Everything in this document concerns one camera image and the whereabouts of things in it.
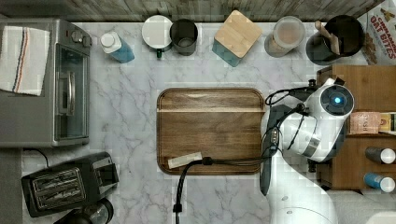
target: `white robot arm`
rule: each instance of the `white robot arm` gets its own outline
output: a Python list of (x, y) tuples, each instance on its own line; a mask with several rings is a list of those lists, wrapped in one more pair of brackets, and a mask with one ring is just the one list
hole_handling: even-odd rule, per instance
[(332, 158), (344, 141), (344, 122), (353, 105), (349, 90), (328, 79), (299, 107), (277, 105), (262, 118), (262, 154), (270, 159), (262, 166), (261, 190), (272, 224), (338, 223), (329, 195), (291, 168), (282, 151), (313, 161)]

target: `box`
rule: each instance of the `box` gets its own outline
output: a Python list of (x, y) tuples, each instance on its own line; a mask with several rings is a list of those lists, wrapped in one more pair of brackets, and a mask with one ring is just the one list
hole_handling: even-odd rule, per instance
[(362, 24), (367, 23), (366, 43), (361, 49), (367, 63), (396, 64), (396, 7), (394, 2), (385, 1), (361, 16), (359, 21)]
[(349, 133), (378, 133), (380, 121), (379, 112), (354, 112), (350, 114)]
[(215, 35), (213, 52), (236, 67), (262, 34), (262, 28), (234, 10)]
[(381, 122), (379, 131), (381, 133), (390, 133), (396, 135), (396, 112), (381, 113)]

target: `dish towel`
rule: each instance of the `dish towel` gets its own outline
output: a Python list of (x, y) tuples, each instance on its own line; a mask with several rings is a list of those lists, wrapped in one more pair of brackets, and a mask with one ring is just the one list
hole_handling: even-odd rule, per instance
[(0, 55), (0, 89), (40, 95), (49, 45), (49, 31), (6, 26)]

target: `blue bottle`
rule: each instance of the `blue bottle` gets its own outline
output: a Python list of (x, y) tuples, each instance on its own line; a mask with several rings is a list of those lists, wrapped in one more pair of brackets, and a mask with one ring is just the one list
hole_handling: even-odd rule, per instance
[(120, 63), (128, 63), (134, 59), (134, 53), (125, 41), (112, 31), (100, 38), (102, 49)]
[(374, 173), (367, 173), (363, 179), (366, 185), (374, 189), (381, 189), (386, 193), (390, 193), (395, 189), (395, 181), (390, 177), (384, 177)]

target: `kitchen counter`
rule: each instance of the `kitchen counter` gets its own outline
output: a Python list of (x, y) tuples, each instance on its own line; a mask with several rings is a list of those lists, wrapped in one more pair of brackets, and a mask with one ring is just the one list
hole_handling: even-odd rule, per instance
[[(250, 87), (269, 93), (307, 85), (323, 68), (311, 63), (304, 42), (282, 58), (264, 50), (274, 23), (258, 23), (263, 34), (237, 67), (212, 52), (221, 23), (198, 23), (197, 50), (181, 56), (173, 49), (161, 60), (143, 42), (143, 23), (76, 23), (92, 36), (90, 79), (90, 143), (83, 147), (43, 150), (49, 164), (107, 151), (118, 165), (120, 183), (109, 200), (115, 207), (111, 223), (174, 223), (172, 213), (178, 175), (166, 175), (157, 165), (157, 97), (175, 87)], [(306, 36), (314, 31), (307, 23)], [(135, 59), (117, 63), (101, 49), (99, 38), (116, 31), (133, 49)], [(367, 64), (359, 52), (337, 63)], [(45, 167), (36, 152), (23, 152), (22, 175)], [(269, 223), (270, 210), (259, 189), (259, 175), (187, 176), (181, 223)], [(31, 218), (23, 202), (23, 223), (53, 223), (66, 212)]]

